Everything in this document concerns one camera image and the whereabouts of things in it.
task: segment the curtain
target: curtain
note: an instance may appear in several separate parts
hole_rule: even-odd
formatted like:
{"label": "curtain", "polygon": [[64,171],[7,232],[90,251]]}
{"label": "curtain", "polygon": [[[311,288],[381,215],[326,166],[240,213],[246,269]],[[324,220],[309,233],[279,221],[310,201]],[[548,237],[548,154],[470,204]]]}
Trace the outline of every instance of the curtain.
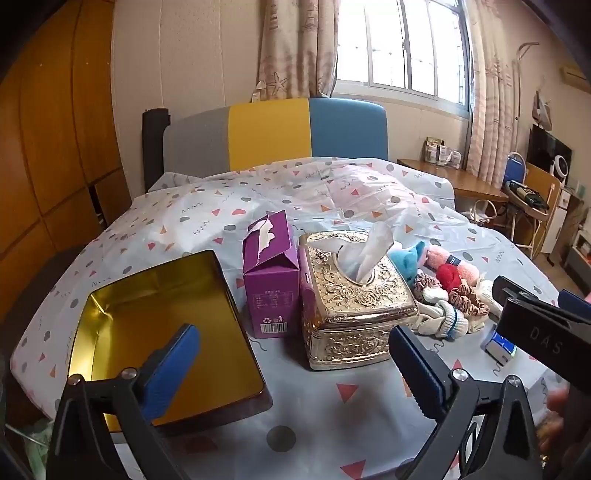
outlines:
{"label": "curtain", "polygon": [[513,71],[495,0],[466,0],[473,60],[467,170],[501,188],[513,130]]}
{"label": "curtain", "polygon": [[330,96],[340,0],[267,0],[252,101]]}

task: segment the window frame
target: window frame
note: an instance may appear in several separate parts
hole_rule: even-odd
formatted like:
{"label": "window frame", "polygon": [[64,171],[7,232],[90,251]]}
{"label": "window frame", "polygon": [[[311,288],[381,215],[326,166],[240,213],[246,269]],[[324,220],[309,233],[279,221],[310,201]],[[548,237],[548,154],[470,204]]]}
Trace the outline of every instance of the window frame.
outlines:
{"label": "window frame", "polygon": [[[368,81],[357,82],[353,80],[340,80],[337,78],[336,87],[334,93],[341,96],[350,96],[353,98],[371,97],[377,101],[385,100],[407,103],[417,103],[421,106],[426,106],[430,109],[441,110],[453,115],[460,116],[462,118],[469,118],[470,112],[470,75],[472,71],[472,57],[470,53],[470,42],[467,31],[467,21],[465,15],[465,5],[462,0],[458,0],[458,6],[451,6],[445,4],[439,0],[424,0],[427,7],[427,16],[429,20],[429,29],[431,31],[431,39],[433,46],[433,74],[434,74],[434,95],[429,93],[419,92],[412,90],[413,85],[413,73],[411,65],[411,49],[410,40],[408,35],[408,22],[406,17],[406,10],[404,2],[405,0],[391,0],[397,2],[399,12],[401,15],[401,24],[403,27],[404,41],[402,45],[404,61],[405,61],[405,76],[408,82],[409,88],[401,88],[392,85],[385,85],[383,83],[374,82],[374,69],[373,69],[373,50],[371,43],[371,25],[369,22],[369,15],[366,6],[363,6],[363,13],[365,17],[365,32],[367,41],[367,52],[368,52]],[[433,37],[433,26],[431,21],[431,12],[429,10],[429,3],[434,2],[449,10],[453,11],[458,16],[460,37],[462,39],[462,50],[464,56],[464,105],[461,103],[452,102],[450,100],[443,99],[437,96],[439,92],[438,78],[437,78],[437,52],[434,37]]]}

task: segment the gold tin box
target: gold tin box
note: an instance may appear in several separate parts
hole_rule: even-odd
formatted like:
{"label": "gold tin box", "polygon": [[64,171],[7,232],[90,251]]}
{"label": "gold tin box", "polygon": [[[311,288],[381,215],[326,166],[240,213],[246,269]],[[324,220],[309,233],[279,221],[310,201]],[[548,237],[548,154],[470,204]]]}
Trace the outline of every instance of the gold tin box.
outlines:
{"label": "gold tin box", "polygon": [[[200,351],[166,414],[165,434],[240,420],[271,407],[271,396],[222,269],[208,250],[167,262],[92,292],[82,311],[69,375],[112,378],[139,367],[183,323],[197,326]],[[106,415],[109,430],[120,431]]]}
{"label": "gold tin box", "polygon": [[340,272],[335,254],[308,245],[330,236],[365,242],[368,234],[337,231],[300,237],[302,330],[310,366],[328,370],[386,360],[390,330],[415,321],[417,303],[387,256],[360,285]]}

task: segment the window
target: window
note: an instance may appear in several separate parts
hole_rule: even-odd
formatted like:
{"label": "window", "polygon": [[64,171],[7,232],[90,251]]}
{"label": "window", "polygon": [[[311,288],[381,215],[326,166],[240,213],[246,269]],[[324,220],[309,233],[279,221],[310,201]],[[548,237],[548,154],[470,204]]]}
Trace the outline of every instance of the window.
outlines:
{"label": "window", "polygon": [[460,0],[341,0],[337,80],[467,110],[467,44]]}

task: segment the barcode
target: barcode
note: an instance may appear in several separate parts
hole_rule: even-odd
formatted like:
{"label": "barcode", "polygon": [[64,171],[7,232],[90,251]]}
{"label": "barcode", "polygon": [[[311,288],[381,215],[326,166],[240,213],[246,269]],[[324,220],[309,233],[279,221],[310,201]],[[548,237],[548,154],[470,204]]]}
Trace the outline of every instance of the barcode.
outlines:
{"label": "barcode", "polygon": [[283,333],[287,331],[287,322],[261,323],[261,333]]}

